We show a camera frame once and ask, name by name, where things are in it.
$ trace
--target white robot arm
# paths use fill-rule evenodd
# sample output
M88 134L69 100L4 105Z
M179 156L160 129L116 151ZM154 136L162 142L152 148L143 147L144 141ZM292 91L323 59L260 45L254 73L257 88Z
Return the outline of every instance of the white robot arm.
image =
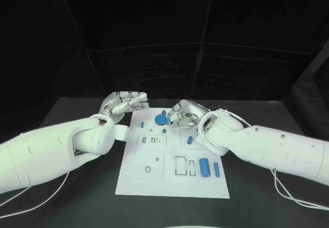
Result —
M173 127L198 126L196 140L219 156L231 150L250 163L329 185L329 142L261 126L244 128L227 110L211 112L189 100L167 117Z
M0 145L0 193L48 182L126 141L124 113L147 109L147 94L114 92L90 118L40 128Z

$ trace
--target blue battery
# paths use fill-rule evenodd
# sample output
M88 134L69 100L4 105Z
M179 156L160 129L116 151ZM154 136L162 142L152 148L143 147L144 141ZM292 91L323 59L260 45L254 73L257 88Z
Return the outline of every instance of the blue battery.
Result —
M188 144L192 144L193 137L191 136L188 139Z
M218 163L217 162L214 163L214 166L215 166L215 176L219 177L219 169L218 169Z
M211 169L209 169L208 159L206 158L199 159L199 164L201 164L201 176L209 177L211 176Z

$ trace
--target table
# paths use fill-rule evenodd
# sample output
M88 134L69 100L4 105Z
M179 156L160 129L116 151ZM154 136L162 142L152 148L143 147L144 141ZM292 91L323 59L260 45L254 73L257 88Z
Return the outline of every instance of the table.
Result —
M59 98L42 127L95 114L103 99ZM253 125L302 134L280 101L196 101L211 110L228 109ZM173 107L178 100L150 100L150 107ZM120 124L130 125L131 114ZM329 227L329 212L299 206L274 189L270 171L240 160L228 152L222 157L229 199L114 195L124 142L117 141L104 156L69 173L66 183L49 202L32 212L0 219L0 227L42 228L165 228L199 225L221 228ZM279 173L297 199L329 206L329 187L302 177ZM0 215L39 205L56 190L64 176L33 186L7 205ZM0 202L17 194L0 195Z

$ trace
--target white board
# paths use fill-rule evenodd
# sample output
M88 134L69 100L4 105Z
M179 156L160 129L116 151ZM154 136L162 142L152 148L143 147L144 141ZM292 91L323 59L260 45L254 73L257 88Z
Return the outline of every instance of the white board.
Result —
M133 112L116 195L229 199L221 157L196 141L196 128L183 130L154 123L163 110L170 109ZM188 144L189 136L193 137L192 144ZM206 178L201 176L201 158L209 161L211 177Z

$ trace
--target cable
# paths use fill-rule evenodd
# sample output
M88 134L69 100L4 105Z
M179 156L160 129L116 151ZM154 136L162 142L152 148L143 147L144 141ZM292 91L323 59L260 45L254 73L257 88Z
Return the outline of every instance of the cable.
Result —
M234 113L231 113L228 110L224 110L224 111L225 111L227 113L229 113L238 120L241 120L241 121L251 127L251 125L248 124L248 122L247 122L238 115L235 115ZM303 207L313 208L313 209L319 209L319 210L329 210L329 208L325 207L325 206L322 206L322 205L318 205L318 204L315 204L315 203L306 202L306 201L303 201L303 200L300 200L300 199L294 199L293 196L292 196L292 194L290 194L290 192L289 192L289 190L286 189L286 187L284 187L281 181L279 180L279 178L277 178L277 176L276 176L276 170L270 170L270 171L271 171L273 176L274 176L274 185L276 185L277 193L279 193L286 199L293 200L293 201L294 201L299 205L302 205ZM283 189L284 189L284 191L286 191L289 197L287 197L286 195L283 195L283 193L280 192L280 190L279 190L279 188L277 188L277 182L279 182L279 184L281 185L281 187L283 187Z
M68 179L68 174L69 174L69 172L66 173L66 176L65 176L65 179L64 179L64 182L62 182L59 188L56 189L55 193L51 195L51 197L48 198L48 200L46 200L42 204L39 204L36 207L33 207L33 208L30 208L30 209L27 209L27 210L23 210L23 211L20 211L20 212L17 212L17 213L13 213L13 214L0 216L0 219L2 219L2 218L6 218L6 217L10 217L10 216L13 216L13 215L23 214L23 213L32 211L33 209L36 209L38 207L40 207L40 206L49 201L49 199L53 197L53 195L56 194L56 192L58 192L59 189L62 188L64 183L65 183L65 181L66 181L66 179Z
M290 192L289 192L289 190L286 189L286 187L284 187L281 181L279 180L279 178L277 178L277 176L276 176L276 170L274 170L274 171L271 170L271 173L273 173L273 176L274 176L274 185L276 185L277 193L279 193L284 198L293 200L293 201L294 201L299 205L302 205L303 207L313 208L313 209L320 209L320 210L329 210L329 208L325 207L325 206L320 206L320 205L318 205L318 204L315 204L315 203L310 203L310 202L306 202L306 201L303 201L303 200L294 199L293 196L292 196L292 194L290 194ZM289 194L290 197L284 196L283 193L280 192L280 190L279 190L279 188L277 188L277 182L279 182L279 184L281 185L281 187L283 187L283 189L284 189L284 191L286 191L286 193Z

